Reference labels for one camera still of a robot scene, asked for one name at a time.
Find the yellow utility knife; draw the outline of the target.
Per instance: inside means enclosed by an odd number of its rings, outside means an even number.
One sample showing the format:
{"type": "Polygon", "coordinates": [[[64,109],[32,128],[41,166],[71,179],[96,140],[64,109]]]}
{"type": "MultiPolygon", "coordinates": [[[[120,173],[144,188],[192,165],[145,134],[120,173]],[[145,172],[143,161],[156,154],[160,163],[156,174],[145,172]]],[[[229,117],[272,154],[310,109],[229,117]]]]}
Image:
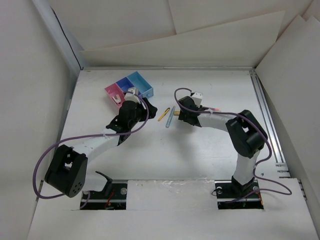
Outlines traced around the yellow utility knife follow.
{"type": "Polygon", "coordinates": [[[165,115],[170,111],[170,107],[168,107],[164,112],[163,112],[163,114],[158,118],[158,122],[160,122],[164,117],[165,117],[165,115]]]}

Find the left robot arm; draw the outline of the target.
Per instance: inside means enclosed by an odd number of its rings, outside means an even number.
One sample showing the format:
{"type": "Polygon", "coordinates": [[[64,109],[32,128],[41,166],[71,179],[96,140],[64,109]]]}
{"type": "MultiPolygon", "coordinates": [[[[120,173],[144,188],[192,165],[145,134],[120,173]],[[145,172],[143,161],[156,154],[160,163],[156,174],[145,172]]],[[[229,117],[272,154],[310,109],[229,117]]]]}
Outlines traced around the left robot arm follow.
{"type": "Polygon", "coordinates": [[[100,135],[75,146],[59,146],[44,181],[61,194],[75,197],[85,185],[88,164],[107,150],[122,144],[132,134],[137,123],[155,118],[157,111],[145,97],[142,102],[124,101],[118,115],[100,135]]]}

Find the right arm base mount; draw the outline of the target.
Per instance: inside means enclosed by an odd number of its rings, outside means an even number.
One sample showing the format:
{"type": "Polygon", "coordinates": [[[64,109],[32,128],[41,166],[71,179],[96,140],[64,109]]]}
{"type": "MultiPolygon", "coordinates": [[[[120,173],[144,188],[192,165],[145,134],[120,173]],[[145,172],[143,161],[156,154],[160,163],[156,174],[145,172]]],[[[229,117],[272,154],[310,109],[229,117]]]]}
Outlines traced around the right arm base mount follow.
{"type": "Polygon", "coordinates": [[[264,204],[259,192],[245,197],[258,188],[257,180],[254,180],[244,191],[240,191],[231,180],[217,180],[214,182],[211,195],[216,197],[219,210],[263,210],[264,204]]]}

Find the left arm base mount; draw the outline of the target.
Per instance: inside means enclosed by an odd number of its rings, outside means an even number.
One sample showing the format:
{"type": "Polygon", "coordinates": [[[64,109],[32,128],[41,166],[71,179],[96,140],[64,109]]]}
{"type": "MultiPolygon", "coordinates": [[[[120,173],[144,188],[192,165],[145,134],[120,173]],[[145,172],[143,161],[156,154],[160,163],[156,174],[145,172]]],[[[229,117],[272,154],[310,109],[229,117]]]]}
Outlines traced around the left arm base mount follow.
{"type": "Polygon", "coordinates": [[[127,208],[127,180],[113,180],[96,171],[85,180],[80,210],[125,210],[127,208]]]}

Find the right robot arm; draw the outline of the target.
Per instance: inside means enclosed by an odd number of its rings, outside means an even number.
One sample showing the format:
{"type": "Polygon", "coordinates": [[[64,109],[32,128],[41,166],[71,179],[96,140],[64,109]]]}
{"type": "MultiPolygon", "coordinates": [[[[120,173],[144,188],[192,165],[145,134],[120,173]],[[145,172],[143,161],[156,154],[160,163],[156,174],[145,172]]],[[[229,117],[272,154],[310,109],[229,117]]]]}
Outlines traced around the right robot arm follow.
{"type": "Polygon", "coordinates": [[[178,119],[192,126],[213,128],[229,134],[237,152],[236,168],[231,177],[231,191],[235,198],[247,196],[253,188],[254,168],[268,136],[249,110],[240,113],[220,113],[185,96],[177,101],[180,107],[178,119]]]}

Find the pack of coloured crayons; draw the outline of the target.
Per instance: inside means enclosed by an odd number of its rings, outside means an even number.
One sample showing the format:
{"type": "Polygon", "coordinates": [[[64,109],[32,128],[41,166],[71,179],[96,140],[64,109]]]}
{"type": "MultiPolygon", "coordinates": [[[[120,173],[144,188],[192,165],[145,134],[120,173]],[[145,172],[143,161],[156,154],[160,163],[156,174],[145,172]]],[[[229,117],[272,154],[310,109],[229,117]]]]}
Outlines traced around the pack of coloured crayons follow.
{"type": "Polygon", "coordinates": [[[208,109],[211,111],[214,111],[214,112],[222,112],[222,110],[220,110],[218,108],[214,108],[214,107],[209,107],[208,109]]]}

